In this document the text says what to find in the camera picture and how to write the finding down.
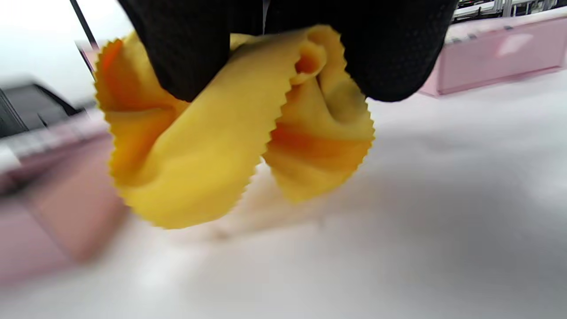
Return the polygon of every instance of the pink container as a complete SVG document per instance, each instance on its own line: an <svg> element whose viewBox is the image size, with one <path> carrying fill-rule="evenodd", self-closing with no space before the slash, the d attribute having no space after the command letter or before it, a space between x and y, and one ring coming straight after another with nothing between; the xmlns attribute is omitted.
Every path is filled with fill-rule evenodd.
<svg viewBox="0 0 567 319"><path fill-rule="evenodd" d="M560 70L566 45L563 17L473 33L445 45L420 92L450 94Z"/></svg>

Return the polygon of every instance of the microfiber cloth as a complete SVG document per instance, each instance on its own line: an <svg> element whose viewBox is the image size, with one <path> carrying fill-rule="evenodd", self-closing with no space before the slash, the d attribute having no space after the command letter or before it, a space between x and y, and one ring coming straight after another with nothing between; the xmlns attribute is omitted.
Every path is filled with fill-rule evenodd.
<svg viewBox="0 0 567 319"><path fill-rule="evenodd" d="M233 34L228 63L188 103L160 87L135 33L109 43L96 97L115 138L111 175L126 204L167 229L218 219L261 158L292 202L343 184L374 140L343 52L328 26Z"/></svg>

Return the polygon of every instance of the white surface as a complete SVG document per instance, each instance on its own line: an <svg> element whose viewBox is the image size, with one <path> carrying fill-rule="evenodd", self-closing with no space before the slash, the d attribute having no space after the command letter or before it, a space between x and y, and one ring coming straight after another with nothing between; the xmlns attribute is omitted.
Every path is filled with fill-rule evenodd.
<svg viewBox="0 0 567 319"><path fill-rule="evenodd" d="M12 149L0 142L0 174L20 167L21 163L18 156L14 154Z"/></svg>
<svg viewBox="0 0 567 319"><path fill-rule="evenodd" d="M78 3L97 39L132 30L116 0ZM94 94L75 43L87 38L69 0L0 0L0 8L0 85L34 78L70 101Z"/></svg>
<svg viewBox="0 0 567 319"><path fill-rule="evenodd" d="M0 318L564 319L566 89L562 72L373 103L344 187L291 207L262 169L237 212L325 217L212 243L132 219L98 262L5 288Z"/></svg>

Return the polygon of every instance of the blurred background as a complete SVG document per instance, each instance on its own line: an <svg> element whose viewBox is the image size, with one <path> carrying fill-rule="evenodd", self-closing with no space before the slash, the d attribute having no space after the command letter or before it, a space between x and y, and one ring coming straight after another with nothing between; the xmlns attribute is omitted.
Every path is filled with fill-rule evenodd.
<svg viewBox="0 0 567 319"><path fill-rule="evenodd" d="M368 101L345 186L291 205L260 165L229 215L165 231L107 173L119 4L0 0L0 318L567 317L565 5L459 1L420 92Z"/></svg>

